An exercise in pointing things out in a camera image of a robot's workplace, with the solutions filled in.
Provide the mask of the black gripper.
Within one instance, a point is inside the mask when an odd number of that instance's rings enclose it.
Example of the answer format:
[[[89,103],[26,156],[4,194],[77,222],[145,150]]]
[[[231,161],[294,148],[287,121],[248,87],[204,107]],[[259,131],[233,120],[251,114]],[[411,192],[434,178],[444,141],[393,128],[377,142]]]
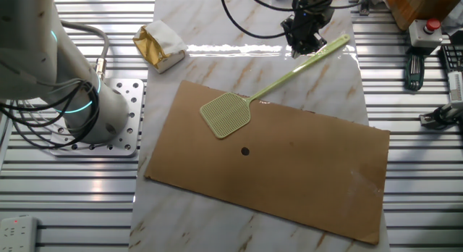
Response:
[[[294,15],[286,18],[281,26],[286,33],[286,41],[292,46],[293,59],[300,55],[320,50],[326,40],[319,30],[325,27],[334,14],[330,8],[333,0],[293,0]]]

